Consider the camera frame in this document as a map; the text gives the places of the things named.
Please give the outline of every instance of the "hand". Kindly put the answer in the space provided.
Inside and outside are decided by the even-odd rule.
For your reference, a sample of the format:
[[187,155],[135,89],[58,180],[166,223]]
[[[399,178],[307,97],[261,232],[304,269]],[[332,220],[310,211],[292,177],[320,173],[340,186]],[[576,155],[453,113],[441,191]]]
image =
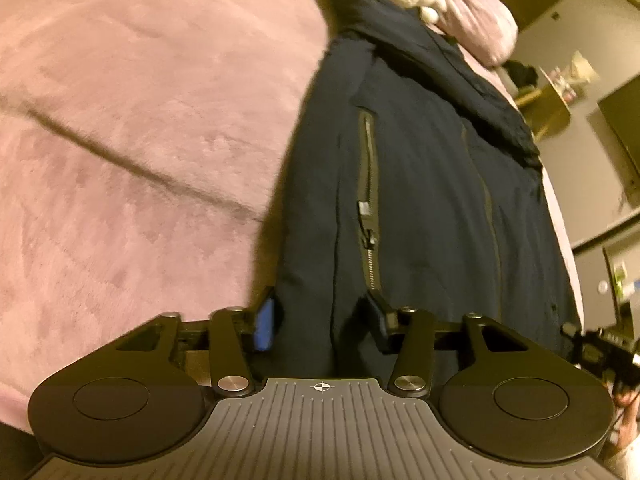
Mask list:
[[625,449],[638,436],[638,408],[640,407],[640,396],[635,390],[623,390],[613,395],[613,403],[617,408],[624,409],[620,420],[618,431],[617,449]]

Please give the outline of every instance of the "zipper pull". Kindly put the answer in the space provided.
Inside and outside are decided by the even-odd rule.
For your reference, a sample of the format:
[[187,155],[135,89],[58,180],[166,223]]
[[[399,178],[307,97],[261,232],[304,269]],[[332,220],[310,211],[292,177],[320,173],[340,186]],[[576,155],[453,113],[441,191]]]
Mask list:
[[373,229],[371,217],[371,207],[369,202],[358,202],[358,216],[360,218],[360,228],[362,230],[363,245],[365,249],[372,251],[376,248],[378,238]]

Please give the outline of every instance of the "jacket hood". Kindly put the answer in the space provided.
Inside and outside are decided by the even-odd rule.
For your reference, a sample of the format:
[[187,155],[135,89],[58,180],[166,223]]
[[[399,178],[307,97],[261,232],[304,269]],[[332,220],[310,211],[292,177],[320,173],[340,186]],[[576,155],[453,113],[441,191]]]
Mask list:
[[540,152],[519,111],[484,78],[475,74],[462,54],[441,35],[426,27],[417,13],[391,0],[331,0],[340,32],[353,31],[385,55],[408,60],[475,124],[488,142],[506,150],[519,163],[542,168]]

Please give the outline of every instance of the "bed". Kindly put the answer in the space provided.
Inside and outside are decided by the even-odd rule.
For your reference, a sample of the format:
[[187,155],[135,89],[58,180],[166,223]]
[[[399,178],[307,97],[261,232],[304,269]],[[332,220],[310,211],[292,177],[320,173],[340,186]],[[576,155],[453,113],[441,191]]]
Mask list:
[[[443,27],[511,99],[485,68],[504,53],[479,59],[500,5],[449,0]],[[273,283],[290,133],[334,25],[326,0],[0,0],[0,30],[0,422],[28,432],[55,371]]]

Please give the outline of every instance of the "compass logo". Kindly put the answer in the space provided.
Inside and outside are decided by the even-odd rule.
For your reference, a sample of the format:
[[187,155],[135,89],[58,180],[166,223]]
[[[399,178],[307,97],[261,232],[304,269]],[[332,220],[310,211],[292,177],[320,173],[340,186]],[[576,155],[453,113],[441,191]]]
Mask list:
[[330,384],[327,384],[327,383],[318,383],[318,384],[314,384],[312,388],[324,394],[329,388],[335,388],[335,386],[331,386]]

